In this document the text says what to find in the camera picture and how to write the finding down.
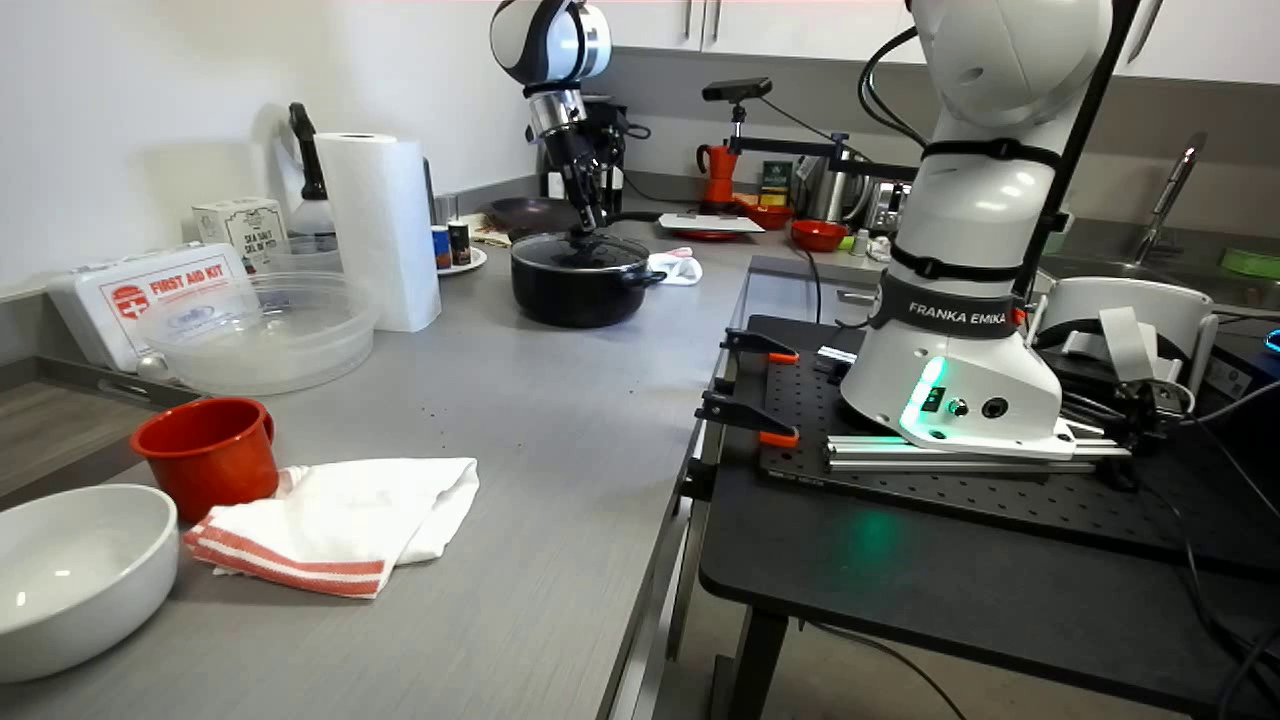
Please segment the cloth napkin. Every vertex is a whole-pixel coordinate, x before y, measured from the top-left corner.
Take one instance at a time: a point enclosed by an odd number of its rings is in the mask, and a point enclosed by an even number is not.
[[[664,283],[701,283],[706,279],[706,264],[694,257],[694,249],[648,252],[648,271],[664,271]]]
[[[478,493],[472,458],[307,466],[273,500],[216,504],[186,550],[241,578],[378,601],[397,563],[443,556]]]

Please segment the red cup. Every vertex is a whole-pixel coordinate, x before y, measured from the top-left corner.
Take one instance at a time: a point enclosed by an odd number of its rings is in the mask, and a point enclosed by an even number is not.
[[[278,496],[273,411],[250,395],[205,395],[146,420],[128,447],[146,458],[186,525],[214,504]]]

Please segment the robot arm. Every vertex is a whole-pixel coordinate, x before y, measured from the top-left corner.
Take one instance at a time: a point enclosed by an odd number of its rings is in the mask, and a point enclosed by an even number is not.
[[[942,121],[841,395],[922,447],[1066,460],[1017,283],[1087,141],[1138,0],[913,0]]]
[[[487,20],[487,51],[526,83],[535,137],[579,212],[571,242],[588,244],[602,230],[602,161],[578,123],[588,115],[579,80],[602,78],[611,57],[605,12],[588,0],[504,0]]]

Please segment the black pot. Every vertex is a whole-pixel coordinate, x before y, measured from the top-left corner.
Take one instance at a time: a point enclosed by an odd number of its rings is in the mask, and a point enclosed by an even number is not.
[[[648,252],[609,242],[578,252],[566,231],[526,236],[513,249],[513,283],[526,316],[562,329],[602,329],[636,316],[643,290],[664,279],[643,261]]]

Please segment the lid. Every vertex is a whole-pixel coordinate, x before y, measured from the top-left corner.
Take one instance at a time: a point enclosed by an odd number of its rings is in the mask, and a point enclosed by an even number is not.
[[[648,252],[628,249],[625,242],[602,236],[591,249],[571,249],[566,231],[526,236],[513,249],[515,264],[530,267],[554,267],[554,271],[619,271],[619,267],[643,267]]]

